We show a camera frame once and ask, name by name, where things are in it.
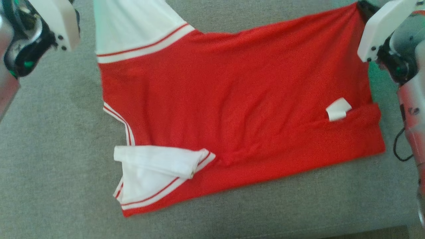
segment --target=red stripe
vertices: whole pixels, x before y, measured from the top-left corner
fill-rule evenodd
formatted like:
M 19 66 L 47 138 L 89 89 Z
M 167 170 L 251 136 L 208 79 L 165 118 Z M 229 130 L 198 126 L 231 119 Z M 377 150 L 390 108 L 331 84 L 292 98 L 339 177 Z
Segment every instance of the red stripe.
M 171 32 L 170 34 L 168 34 L 167 36 L 165 36 L 164 38 L 162 38 L 161 40 L 159 40 L 159 41 L 157 41 L 155 43 L 152 43 L 150 45 L 142 46 L 142 47 L 139 47 L 139 48 L 134 48 L 134 49 L 126 50 L 126 51 L 119 51 L 119 52 L 114 52 L 114 53 L 109 53 L 109 54 L 99 54 L 97 56 L 98 57 L 109 57 L 109 56 L 114 56 L 114 55 L 118 55 L 118 54 L 127 53 L 127 52 L 130 52 L 130 51 L 138 51 L 138 50 L 142 50 L 142 49 L 145 49 L 145 48 L 149 48 L 151 46 L 154 46 L 154 45 L 157 45 L 157 44 L 163 42 L 167 38 L 171 37 L 171 35 L 173 35 L 174 33 L 176 33 L 178 30 L 182 29 L 183 27 L 185 27 L 187 25 L 189 25 L 189 24 L 186 23 L 186 24 L 182 25 L 181 27 L 177 28 L 176 30 L 174 30 L 173 32 Z
M 165 188 L 161 189 L 159 192 L 157 192 L 156 194 L 152 195 L 151 197 L 148 197 L 147 199 L 144 199 L 142 201 L 137 201 L 137 202 L 130 202 L 130 203 L 126 203 L 126 204 L 121 204 L 121 206 L 127 206 L 127 205 L 131 205 L 131 204 L 135 204 L 135 203 L 139 203 L 139 202 L 144 202 L 147 201 L 155 196 L 157 196 L 158 194 L 160 194 L 162 191 L 164 191 L 165 189 L 167 189 L 168 187 L 170 187 L 177 179 L 179 178 L 175 178 L 173 181 L 171 181 L 167 186 L 165 186 Z
M 124 183 L 121 184 L 121 187 L 119 188 L 118 192 L 116 193 L 115 198 L 119 197 L 119 194 L 121 193 L 122 187 L 124 187 Z
M 128 142 L 131 145 L 131 137 L 130 137 L 130 126 L 127 124 L 127 121 L 125 121 L 122 117 L 120 117 L 119 115 L 117 115 L 116 113 L 114 113 L 112 110 L 108 109 L 107 107 L 103 107 L 104 109 L 106 109 L 107 111 L 109 111 L 111 114 L 117 116 L 120 120 L 122 120 L 125 125 L 127 126 L 127 135 L 128 135 Z
M 198 163 L 198 166 L 202 163 L 202 162 L 204 162 L 209 156 L 210 156 L 210 154 L 211 154 L 211 152 L 209 152 L 208 153 L 208 155 L 203 159 L 203 160 L 201 160 L 201 162 L 199 162 Z M 140 203 L 140 202 L 145 202 L 145 201 L 147 201 L 147 200 L 149 200 L 149 199 L 152 199 L 152 198 L 154 198 L 155 196 L 157 196 L 158 194 L 160 194 L 161 192 L 163 192 L 165 189 L 167 189 L 168 187 L 170 187 L 177 179 L 179 179 L 178 177 L 176 177 L 173 181 L 171 181 L 167 186 L 165 186 L 163 189 L 161 189 L 159 192 L 157 192 L 156 194 L 154 194 L 154 195 L 152 195 L 152 196 L 150 196 L 150 197 L 148 197 L 147 199 L 144 199 L 144 200 L 141 200 L 141 201 L 137 201 L 137 202 L 130 202 L 130 203 L 126 203 L 126 204 L 121 204 L 121 206 L 127 206 L 127 205 L 131 205 L 131 204 L 136 204 L 136 203 Z
M 425 10 L 414 11 L 413 14 L 420 14 L 425 16 Z

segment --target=black cable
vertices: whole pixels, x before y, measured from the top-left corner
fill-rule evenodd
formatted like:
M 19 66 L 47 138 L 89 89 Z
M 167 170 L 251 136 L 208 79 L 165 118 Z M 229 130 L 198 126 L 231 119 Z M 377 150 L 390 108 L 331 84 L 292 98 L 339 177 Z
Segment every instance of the black cable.
M 407 157 L 407 158 L 405 158 L 405 159 L 402 159 L 402 158 L 400 158 L 400 156 L 397 154 L 397 150 L 396 150 L 396 146 L 397 146 L 397 140 L 398 140 L 398 138 L 403 134 L 403 132 L 404 132 L 404 127 L 403 127 L 403 129 L 397 134 L 397 136 L 396 136 L 396 138 L 394 139 L 394 146 L 393 146 L 393 152 L 394 152 L 394 155 L 397 157 L 397 159 L 398 160 L 400 160 L 401 162 L 406 162 L 406 161 L 408 161 L 409 159 L 411 159 L 411 158 L 413 158 L 413 154 L 411 155 L 411 156 L 409 156 L 409 157 Z

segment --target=gray table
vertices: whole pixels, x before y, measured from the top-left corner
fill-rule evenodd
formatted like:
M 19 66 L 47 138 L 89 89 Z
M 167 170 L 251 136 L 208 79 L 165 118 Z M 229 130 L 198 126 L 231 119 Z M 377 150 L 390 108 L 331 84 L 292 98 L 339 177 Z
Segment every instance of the gray table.
M 239 31 L 352 0 L 169 0 L 202 31 Z M 50 51 L 0 124 L 0 238 L 320 238 L 417 222 L 417 172 L 398 162 L 397 87 L 371 67 L 388 152 L 123 218 L 112 193 L 123 125 L 102 111 L 91 1 L 79 0 L 82 43 Z M 410 154 L 406 140 L 400 153 Z

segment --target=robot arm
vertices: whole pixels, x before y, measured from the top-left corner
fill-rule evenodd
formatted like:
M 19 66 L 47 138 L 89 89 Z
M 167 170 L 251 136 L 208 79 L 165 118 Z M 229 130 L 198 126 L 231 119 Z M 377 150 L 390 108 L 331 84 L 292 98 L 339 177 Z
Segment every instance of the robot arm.
M 69 0 L 0 0 L 0 121 L 19 89 L 52 46 L 79 44 L 79 14 Z
M 419 217 L 425 227 L 425 15 L 415 12 L 423 1 L 396 0 L 381 9 L 360 1 L 358 7 L 368 20 L 359 57 L 376 60 L 399 85 L 404 130 L 419 171 Z

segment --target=red shirt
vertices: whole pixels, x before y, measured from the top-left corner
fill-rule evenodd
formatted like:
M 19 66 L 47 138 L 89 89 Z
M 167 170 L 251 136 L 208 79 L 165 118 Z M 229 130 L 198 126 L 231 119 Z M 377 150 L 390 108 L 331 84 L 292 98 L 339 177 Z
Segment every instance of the red shirt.
M 206 148 L 216 158 L 155 202 L 144 203 L 166 188 L 123 205 L 125 216 L 384 152 L 355 4 L 236 34 L 195 30 L 162 0 L 134 4 L 171 17 L 148 22 L 158 27 L 128 17 L 119 29 L 120 14 L 145 17 L 142 7 L 95 4 L 110 18 L 96 17 L 105 111 L 125 124 L 128 145 Z M 129 37 L 132 24 L 147 37 Z M 326 108 L 339 98 L 353 109 L 330 122 Z

